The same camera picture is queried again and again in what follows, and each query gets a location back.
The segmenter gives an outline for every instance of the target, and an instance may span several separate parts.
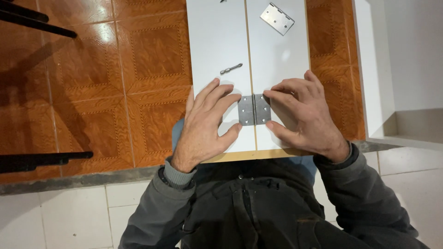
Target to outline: person's lap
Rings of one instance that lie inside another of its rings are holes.
[[[180,135],[182,133],[184,124],[184,119],[180,119],[172,128],[172,151],[175,151],[177,147],[177,142],[179,141]],[[315,173],[317,172],[317,167],[312,160],[313,156],[293,156],[285,158],[277,158],[277,161],[281,161],[287,164],[293,164],[294,167],[298,167],[300,173],[305,176],[308,181],[314,185]],[[211,172],[212,168],[216,167],[218,163],[202,163],[197,166],[199,175],[207,175]]]

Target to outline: metal hinge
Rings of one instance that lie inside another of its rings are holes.
[[[238,121],[241,125],[264,125],[271,120],[269,98],[263,94],[244,95],[238,101]]]

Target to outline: white tile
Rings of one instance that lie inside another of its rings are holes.
[[[108,206],[115,207],[139,204],[140,197],[148,187],[149,182],[150,181],[142,181],[106,185]]]
[[[111,220],[112,241],[115,248],[120,244],[121,235],[128,225],[129,217],[136,210],[137,205],[119,206],[109,208],[109,219]]]
[[[320,172],[315,174],[314,194],[317,201],[325,207],[325,220],[332,222],[337,218],[335,206],[328,199],[325,185],[323,184]]]
[[[417,149],[395,148],[378,152],[381,175],[391,175],[443,167],[443,153]]]
[[[331,223],[332,225],[334,225],[334,226],[336,226],[336,227],[338,227],[338,228],[340,228],[340,229],[343,229],[343,228],[341,228],[341,227],[337,224],[337,222],[329,222],[329,223]]]
[[[104,186],[39,195],[47,249],[112,246]]]
[[[378,158],[377,158],[377,152],[368,152],[363,153],[363,155],[366,157],[366,162],[371,168],[374,168],[379,174],[378,171]]]
[[[430,248],[443,248],[443,169],[382,176],[406,208],[420,240]]]
[[[36,193],[0,197],[0,241],[1,248],[46,248]]]

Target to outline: chair leg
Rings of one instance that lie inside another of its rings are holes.
[[[43,13],[21,7],[5,0],[0,0],[0,10],[14,13],[20,16],[25,16],[27,18],[31,18],[44,23],[47,23],[49,21],[49,17]]]
[[[27,18],[25,16],[21,16],[15,13],[10,13],[3,10],[0,10],[0,20],[10,23],[15,23],[26,27],[35,28],[38,30],[50,32],[57,35],[63,35],[71,38],[77,37],[77,33],[75,33],[74,31],[50,25],[41,21],[37,21],[35,19]]]

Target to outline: sleeve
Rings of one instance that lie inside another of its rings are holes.
[[[402,248],[427,248],[415,239],[418,232],[394,191],[367,165],[354,144],[351,155],[342,163],[333,164],[323,156],[314,156],[314,163],[336,208],[337,223],[345,232],[377,248],[398,248],[403,244],[400,240],[408,243]]]
[[[165,167],[170,167],[168,160]],[[128,220],[118,249],[175,248],[179,231],[190,211],[189,199],[195,184],[189,175],[176,174],[168,182],[165,167],[161,167],[143,193],[140,204]]]

